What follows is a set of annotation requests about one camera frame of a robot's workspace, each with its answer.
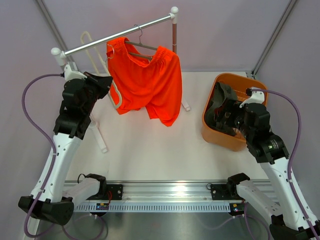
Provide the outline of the dark green shorts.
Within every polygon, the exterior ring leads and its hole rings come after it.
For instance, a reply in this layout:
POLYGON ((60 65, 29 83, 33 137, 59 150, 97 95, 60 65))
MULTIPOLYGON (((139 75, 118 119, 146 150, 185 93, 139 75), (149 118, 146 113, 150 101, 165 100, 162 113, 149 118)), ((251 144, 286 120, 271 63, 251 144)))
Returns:
POLYGON ((235 137, 235 125, 228 125, 228 120, 241 103, 236 92, 228 84, 217 82, 204 114, 206 125, 212 130, 235 137))

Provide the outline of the orange shorts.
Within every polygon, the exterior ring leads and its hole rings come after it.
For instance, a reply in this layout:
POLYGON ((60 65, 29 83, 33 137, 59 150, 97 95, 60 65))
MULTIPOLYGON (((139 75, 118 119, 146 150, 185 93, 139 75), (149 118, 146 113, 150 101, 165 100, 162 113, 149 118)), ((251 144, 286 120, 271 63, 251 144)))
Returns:
POLYGON ((130 55, 138 53, 126 37, 107 42, 107 66, 116 86, 110 95, 120 106, 117 113, 126 114, 146 108, 150 119, 159 119, 167 127, 180 114, 183 82, 180 59, 173 51, 159 46, 149 61, 130 55))

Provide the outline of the grey metal hanger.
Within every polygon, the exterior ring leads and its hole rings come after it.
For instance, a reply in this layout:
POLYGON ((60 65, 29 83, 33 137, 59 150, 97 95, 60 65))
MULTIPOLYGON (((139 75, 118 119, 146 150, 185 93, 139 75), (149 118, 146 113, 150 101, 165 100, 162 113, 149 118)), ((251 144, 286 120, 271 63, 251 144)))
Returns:
MULTIPOLYGON (((132 45, 132 46, 136 46, 136 47, 141 47, 141 48, 144 48, 144 49, 148 49, 148 50, 153 50, 153 51, 157 51, 157 47, 153 47, 153 46, 149 46, 149 45, 145 45, 142 43, 141 41, 141 36, 143 35, 143 30, 142 28, 135 24, 134 27, 138 27, 138 29, 140 30, 140 36, 139 36, 139 42, 132 42, 132 41, 128 41, 126 40, 125 43, 128 44, 128 45, 132 45)), ((147 59, 148 61, 151 61, 153 59, 152 56, 149 56, 149 55, 144 55, 144 54, 140 54, 140 53, 135 53, 135 52, 128 52, 130 55, 132 56, 135 56, 135 57, 139 57, 139 58, 143 58, 143 59, 147 59)))

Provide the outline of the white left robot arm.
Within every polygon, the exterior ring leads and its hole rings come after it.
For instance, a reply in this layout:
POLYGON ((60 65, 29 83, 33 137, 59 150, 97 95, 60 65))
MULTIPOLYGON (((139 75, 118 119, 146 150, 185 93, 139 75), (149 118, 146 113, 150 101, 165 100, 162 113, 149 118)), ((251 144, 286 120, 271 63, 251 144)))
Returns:
POLYGON ((90 197, 100 200, 108 195, 106 178, 101 175, 90 173, 67 191, 64 184, 74 155, 91 123, 94 105, 109 93, 112 82, 111 76, 84 72, 64 84, 54 135, 48 137, 51 150, 44 169, 30 195, 22 196, 18 202, 27 217, 64 226, 76 206, 90 197))

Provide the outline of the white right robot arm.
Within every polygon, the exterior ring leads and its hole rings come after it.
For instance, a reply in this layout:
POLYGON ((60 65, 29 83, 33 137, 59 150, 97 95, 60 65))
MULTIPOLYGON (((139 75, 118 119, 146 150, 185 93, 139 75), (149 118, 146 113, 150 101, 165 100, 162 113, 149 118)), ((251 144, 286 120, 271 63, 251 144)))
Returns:
POLYGON ((243 135, 247 148, 267 175, 278 203, 258 190, 250 178, 239 173, 227 179, 226 192, 248 202, 268 223, 275 240, 320 238, 320 221, 308 207, 289 166, 283 140, 270 130, 270 113, 262 103, 227 99, 216 110, 217 119, 243 135))

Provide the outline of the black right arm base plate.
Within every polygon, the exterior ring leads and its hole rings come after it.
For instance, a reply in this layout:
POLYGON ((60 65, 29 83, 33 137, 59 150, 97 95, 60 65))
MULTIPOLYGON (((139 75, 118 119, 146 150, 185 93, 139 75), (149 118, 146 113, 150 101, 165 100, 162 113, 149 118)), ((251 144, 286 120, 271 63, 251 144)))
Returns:
POLYGON ((237 200, 235 188, 228 184, 210 184, 210 193, 212 200, 237 200))

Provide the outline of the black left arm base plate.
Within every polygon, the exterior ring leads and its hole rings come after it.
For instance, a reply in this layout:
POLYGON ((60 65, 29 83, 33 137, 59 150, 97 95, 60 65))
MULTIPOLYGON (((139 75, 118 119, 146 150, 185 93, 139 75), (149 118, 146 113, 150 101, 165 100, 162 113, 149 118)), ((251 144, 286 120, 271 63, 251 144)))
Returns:
POLYGON ((123 188, 122 184, 107 184, 104 193, 97 193, 87 198, 87 200, 109 200, 110 197, 112 201, 120 201, 123 198, 123 188))

